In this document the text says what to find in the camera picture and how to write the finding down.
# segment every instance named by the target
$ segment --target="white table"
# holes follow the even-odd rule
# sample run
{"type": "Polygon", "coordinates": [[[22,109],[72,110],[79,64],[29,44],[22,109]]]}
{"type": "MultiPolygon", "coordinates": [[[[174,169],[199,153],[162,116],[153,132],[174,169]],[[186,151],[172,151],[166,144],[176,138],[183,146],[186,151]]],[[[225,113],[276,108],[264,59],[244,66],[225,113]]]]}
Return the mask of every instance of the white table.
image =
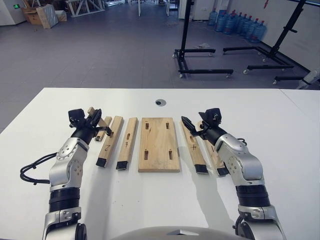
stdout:
{"type": "MultiPolygon", "coordinates": [[[[181,116],[197,123],[198,112],[214,107],[221,110],[221,127],[245,138],[261,161],[270,201],[287,239],[318,240],[319,105],[319,92],[303,90],[44,88],[0,134],[0,238],[41,238],[49,185],[22,181],[20,168],[61,147],[73,132],[69,110],[86,112],[93,106],[101,108],[103,116],[123,116],[124,127],[107,168],[96,166],[102,142],[91,142],[84,163],[81,222],[90,240],[109,240],[153,226],[233,233],[238,198],[231,178],[217,178],[212,170],[209,175],[196,174],[180,127],[181,116]],[[155,104],[160,98],[166,106],[155,104]],[[138,173],[140,125],[129,169],[116,170],[129,117],[173,117],[181,172],[138,173]]],[[[200,147],[209,162],[202,143],[200,147]]],[[[46,179],[53,163],[50,160],[28,174],[46,179]]]]}

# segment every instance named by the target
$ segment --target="black metal stand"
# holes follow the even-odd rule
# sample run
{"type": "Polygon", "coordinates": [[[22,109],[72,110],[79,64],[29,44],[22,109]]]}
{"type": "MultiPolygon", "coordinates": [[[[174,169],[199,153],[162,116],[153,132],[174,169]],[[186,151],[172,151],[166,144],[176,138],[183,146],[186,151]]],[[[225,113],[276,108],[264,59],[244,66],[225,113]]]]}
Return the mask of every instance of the black metal stand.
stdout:
{"type": "Polygon", "coordinates": [[[280,45],[283,42],[283,40],[285,39],[288,32],[291,31],[293,33],[297,33],[297,31],[294,30],[293,27],[294,27],[296,21],[298,20],[301,12],[304,10],[303,6],[305,3],[306,3],[306,0],[300,0],[300,2],[296,6],[293,14],[291,15],[288,23],[286,24],[286,26],[283,27],[284,29],[283,29],[280,37],[278,38],[275,45],[271,48],[270,51],[268,51],[260,46],[225,47],[223,49],[223,54],[225,54],[225,52],[228,52],[228,51],[256,50],[259,53],[265,55],[265,57],[262,60],[263,62],[266,62],[267,59],[272,59],[273,61],[275,61],[278,64],[278,65],[248,65],[246,67],[246,69],[243,71],[243,74],[248,74],[249,70],[254,70],[254,69],[282,69],[283,71],[285,69],[292,69],[294,67],[293,65],[280,59],[279,57],[276,56],[276,54],[278,53],[280,45]]]}
{"type": "Polygon", "coordinates": [[[183,35],[181,42],[181,49],[175,49],[173,53],[173,58],[176,58],[180,72],[179,78],[183,78],[184,74],[227,74],[228,78],[233,72],[233,69],[189,69],[185,60],[185,53],[209,53],[212,56],[215,49],[186,49],[186,41],[189,26],[190,10],[192,5],[192,0],[186,1],[185,15],[184,15],[184,25],[183,25],[183,35]]]}
{"type": "Polygon", "coordinates": [[[275,76],[274,81],[273,81],[273,85],[276,85],[278,82],[280,81],[290,81],[290,80],[294,80],[294,81],[299,81],[299,80],[303,80],[305,76],[275,76]]]}

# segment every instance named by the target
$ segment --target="black end cap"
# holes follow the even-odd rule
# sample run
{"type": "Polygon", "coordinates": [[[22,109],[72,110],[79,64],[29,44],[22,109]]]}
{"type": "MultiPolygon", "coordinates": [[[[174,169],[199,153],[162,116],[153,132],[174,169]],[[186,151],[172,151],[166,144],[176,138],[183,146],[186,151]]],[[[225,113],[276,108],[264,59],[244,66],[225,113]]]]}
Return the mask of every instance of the black end cap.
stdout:
{"type": "Polygon", "coordinates": [[[221,167],[216,169],[218,171],[219,176],[225,176],[229,174],[229,171],[226,167],[221,167]]]}
{"type": "Polygon", "coordinates": [[[195,172],[197,174],[207,174],[208,170],[207,170],[207,166],[204,164],[195,164],[195,172]]]}
{"type": "Polygon", "coordinates": [[[99,167],[105,168],[107,165],[107,160],[101,157],[98,157],[98,160],[96,161],[96,164],[99,167]]]}
{"type": "Polygon", "coordinates": [[[127,169],[127,164],[128,161],[118,161],[116,163],[116,168],[117,170],[126,170],[127,169]]]}

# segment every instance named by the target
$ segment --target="wooden plank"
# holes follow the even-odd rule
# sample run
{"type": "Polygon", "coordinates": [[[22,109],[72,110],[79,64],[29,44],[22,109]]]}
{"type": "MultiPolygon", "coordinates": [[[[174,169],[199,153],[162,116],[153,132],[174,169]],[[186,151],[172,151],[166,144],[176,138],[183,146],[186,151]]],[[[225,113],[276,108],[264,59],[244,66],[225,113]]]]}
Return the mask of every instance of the wooden plank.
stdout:
{"type": "MultiPolygon", "coordinates": [[[[105,126],[100,126],[100,125],[99,126],[100,127],[106,127],[106,126],[109,127],[109,124],[111,123],[111,120],[112,120],[111,116],[106,116],[104,118],[105,126]]],[[[106,131],[99,131],[94,140],[96,140],[97,142],[101,142],[102,139],[104,139],[104,136],[105,136],[106,133],[107,133],[106,131]]]]}
{"type": "Polygon", "coordinates": [[[211,159],[211,162],[213,164],[213,167],[216,169],[217,173],[219,176],[224,176],[229,174],[228,169],[225,167],[224,162],[220,159],[218,153],[216,152],[214,146],[208,141],[208,140],[203,140],[205,148],[209,154],[209,157],[211,159]]]}
{"type": "Polygon", "coordinates": [[[28,9],[31,8],[28,0],[22,0],[22,1],[23,1],[23,3],[24,3],[24,5],[25,5],[26,8],[28,8],[28,9]]]}
{"type": "MultiPolygon", "coordinates": [[[[87,113],[88,113],[90,116],[92,116],[92,115],[94,114],[94,112],[95,112],[95,109],[94,109],[92,106],[89,107],[87,113]]],[[[108,126],[102,118],[100,118],[100,120],[99,120],[99,122],[98,122],[98,125],[99,125],[99,127],[106,127],[106,126],[108,126]]]]}
{"type": "Polygon", "coordinates": [[[204,160],[204,157],[202,156],[197,139],[190,134],[190,131],[185,127],[182,121],[180,123],[196,173],[207,174],[208,170],[206,162],[204,160]]]}
{"type": "Polygon", "coordinates": [[[171,117],[141,120],[139,172],[180,172],[177,136],[171,117]]]}
{"type": "Polygon", "coordinates": [[[117,170],[127,169],[127,164],[132,157],[132,152],[135,145],[135,136],[137,132],[137,122],[138,118],[129,118],[128,124],[126,126],[125,134],[123,137],[123,142],[118,157],[118,162],[116,164],[117,170]]]}
{"type": "Polygon", "coordinates": [[[105,168],[107,166],[108,160],[110,159],[113,149],[117,144],[119,134],[121,132],[121,127],[123,125],[124,119],[122,116],[115,116],[111,124],[111,135],[106,136],[102,149],[100,151],[96,165],[105,168]]]}

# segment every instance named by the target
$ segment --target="cardboard box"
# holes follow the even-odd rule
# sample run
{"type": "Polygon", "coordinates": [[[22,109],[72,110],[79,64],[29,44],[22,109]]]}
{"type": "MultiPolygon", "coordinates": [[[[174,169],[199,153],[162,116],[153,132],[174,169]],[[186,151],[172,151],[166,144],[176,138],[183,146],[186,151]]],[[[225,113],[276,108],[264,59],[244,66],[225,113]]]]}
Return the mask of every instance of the cardboard box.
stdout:
{"type": "Polygon", "coordinates": [[[22,7],[25,19],[32,25],[42,25],[35,7],[22,7]]]}
{"type": "Polygon", "coordinates": [[[58,17],[59,22],[67,21],[67,13],[63,10],[55,11],[56,16],[58,17]]]}
{"type": "Polygon", "coordinates": [[[43,7],[37,7],[36,12],[39,15],[44,29],[50,29],[58,23],[58,18],[55,13],[54,6],[47,4],[43,7]]]}

